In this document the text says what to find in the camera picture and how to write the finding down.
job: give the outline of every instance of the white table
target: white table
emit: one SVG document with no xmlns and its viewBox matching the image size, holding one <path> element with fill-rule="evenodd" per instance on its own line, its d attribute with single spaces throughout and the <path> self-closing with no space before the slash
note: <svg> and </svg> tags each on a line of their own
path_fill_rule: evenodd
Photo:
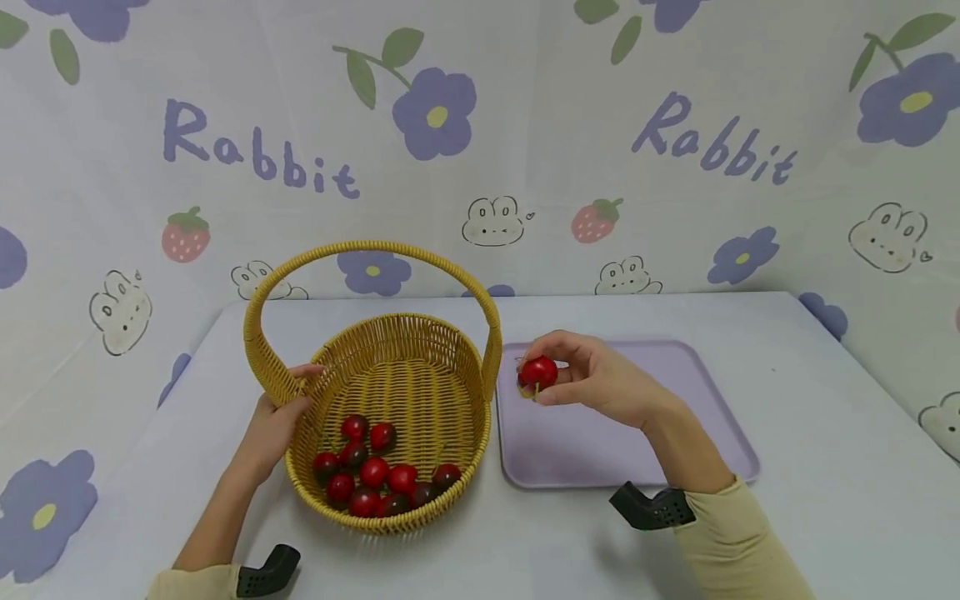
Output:
<svg viewBox="0 0 960 600">
<path fill-rule="evenodd" d="M 698 350 L 762 463 L 756 495 L 819 598 L 955 598 L 960 470 L 784 293 L 497 299 L 505 342 L 563 327 L 669 337 Z M 259 393 L 244 356 L 246 304 L 224 310 L 129 461 L 104 486 L 39 598 L 130 600 L 172 562 Z M 288 364 L 369 316 L 415 311 L 482 348 L 470 299 L 269 302 Z M 302 553 L 291 598 L 696 598 L 669 532 L 631 530 L 611 491 L 523 492 L 497 432 L 466 495 L 427 529 L 369 539 L 311 513 L 282 467 L 260 490 L 237 559 Z"/>
</svg>

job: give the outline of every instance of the beige sleeve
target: beige sleeve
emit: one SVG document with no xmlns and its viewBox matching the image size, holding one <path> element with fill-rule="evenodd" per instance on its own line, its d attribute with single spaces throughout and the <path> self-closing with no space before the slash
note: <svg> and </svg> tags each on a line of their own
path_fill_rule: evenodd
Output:
<svg viewBox="0 0 960 600">
<path fill-rule="evenodd" d="M 150 586 L 147 600 L 236 600 L 240 566 L 222 564 L 202 571 L 163 571 Z"/>
<path fill-rule="evenodd" d="M 720 493 L 686 494 L 697 520 L 674 530 L 709 600 L 811 600 L 813 591 L 739 479 Z"/>
</svg>

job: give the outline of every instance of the purple tray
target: purple tray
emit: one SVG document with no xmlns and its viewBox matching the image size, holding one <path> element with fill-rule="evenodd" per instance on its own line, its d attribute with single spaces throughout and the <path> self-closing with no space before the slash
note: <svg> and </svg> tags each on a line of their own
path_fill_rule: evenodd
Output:
<svg viewBox="0 0 960 600">
<path fill-rule="evenodd" d="M 516 360 L 527 344 L 508 344 L 497 380 L 497 418 L 503 471 L 526 489 L 606 488 L 632 481 L 665 486 L 666 478 L 643 434 L 579 404 L 539 406 L 516 388 Z M 635 364 L 683 398 L 730 468 L 746 481 L 760 463 L 697 352 L 674 340 L 612 342 Z"/>
</svg>

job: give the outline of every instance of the green leaf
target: green leaf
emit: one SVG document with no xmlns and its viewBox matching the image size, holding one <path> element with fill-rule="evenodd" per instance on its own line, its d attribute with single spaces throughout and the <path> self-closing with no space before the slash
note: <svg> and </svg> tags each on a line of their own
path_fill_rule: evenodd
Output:
<svg viewBox="0 0 960 600">
<path fill-rule="evenodd" d="M 573 10 L 581 21 L 592 25 L 614 16 L 620 10 L 620 5 L 615 0 L 577 0 Z"/>
<path fill-rule="evenodd" d="M 863 74 L 867 71 L 867 67 L 870 66 L 870 61 L 874 58 L 874 50 L 876 50 L 876 40 L 871 39 L 853 66 L 853 74 L 850 75 L 850 89 L 848 91 L 853 91 L 856 85 L 860 83 Z"/>
<path fill-rule="evenodd" d="M 360 102 L 373 110 L 376 106 L 376 81 L 367 59 L 356 52 L 347 52 L 347 76 Z"/>
<path fill-rule="evenodd" d="M 422 43 L 422 31 L 401 27 L 384 40 L 380 58 L 383 59 L 384 66 L 396 69 L 413 60 Z"/>
<path fill-rule="evenodd" d="M 610 62 L 620 64 L 627 58 L 630 51 L 634 49 L 636 39 L 640 37 L 640 25 L 642 23 L 643 19 L 638 15 L 627 19 L 627 22 L 620 28 L 620 33 L 617 35 L 616 41 L 613 43 L 613 49 L 610 52 Z"/>
<path fill-rule="evenodd" d="M 200 213 L 200 207 L 194 206 L 187 212 L 178 212 L 170 215 L 167 218 L 167 223 L 176 225 L 184 233 L 189 233 L 194 230 L 209 231 L 210 223 L 200 218 L 198 213 Z"/>
<path fill-rule="evenodd" d="M 907 21 L 903 27 L 899 28 L 894 36 L 890 38 L 887 46 L 894 52 L 916 48 L 949 27 L 955 20 L 955 16 L 943 14 L 942 12 L 921 14 L 917 18 Z"/>
<path fill-rule="evenodd" d="M 23 39 L 30 26 L 9 12 L 0 11 L 0 48 L 9 50 Z"/>
<path fill-rule="evenodd" d="M 80 80 L 80 57 L 77 56 L 76 46 L 63 29 L 50 32 L 50 55 L 53 56 L 54 65 L 63 80 L 76 85 Z"/>
<path fill-rule="evenodd" d="M 620 211 L 616 208 L 623 204 L 622 198 L 617 198 L 613 202 L 601 198 L 600 200 L 593 201 L 593 207 L 597 218 L 604 221 L 610 221 L 611 223 L 616 223 L 620 218 Z"/>
</svg>

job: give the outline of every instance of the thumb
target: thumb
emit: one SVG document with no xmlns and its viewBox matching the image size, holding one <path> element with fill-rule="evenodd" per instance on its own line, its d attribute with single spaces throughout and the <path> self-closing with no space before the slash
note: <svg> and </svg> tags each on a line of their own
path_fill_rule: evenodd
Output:
<svg viewBox="0 0 960 600">
<path fill-rule="evenodd" d="M 293 422 L 299 419 L 303 413 L 310 408 L 312 400 L 306 396 L 298 396 L 290 400 L 280 408 L 276 409 L 277 415 L 282 415 L 285 420 Z"/>
<path fill-rule="evenodd" d="M 589 383 L 586 379 L 573 383 L 561 383 L 537 394 L 537 403 L 543 406 L 584 403 L 589 399 Z"/>
</svg>

